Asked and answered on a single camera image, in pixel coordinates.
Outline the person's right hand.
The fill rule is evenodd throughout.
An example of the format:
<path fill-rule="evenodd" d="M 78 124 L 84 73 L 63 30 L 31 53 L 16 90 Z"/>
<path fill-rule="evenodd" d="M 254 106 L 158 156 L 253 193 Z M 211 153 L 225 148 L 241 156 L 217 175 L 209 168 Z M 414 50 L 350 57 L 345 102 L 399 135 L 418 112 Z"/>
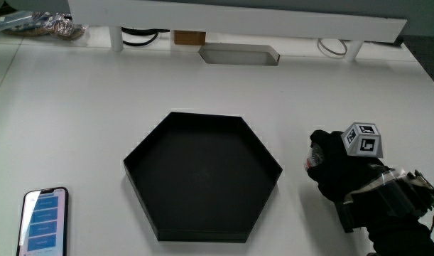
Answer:
<path fill-rule="evenodd" d="M 343 132 L 312 133 L 305 170 L 334 202 L 345 232 L 374 218 L 420 218 L 434 213 L 434 187 L 419 171 L 380 162 L 381 135 L 373 123 L 355 122 Z"/>

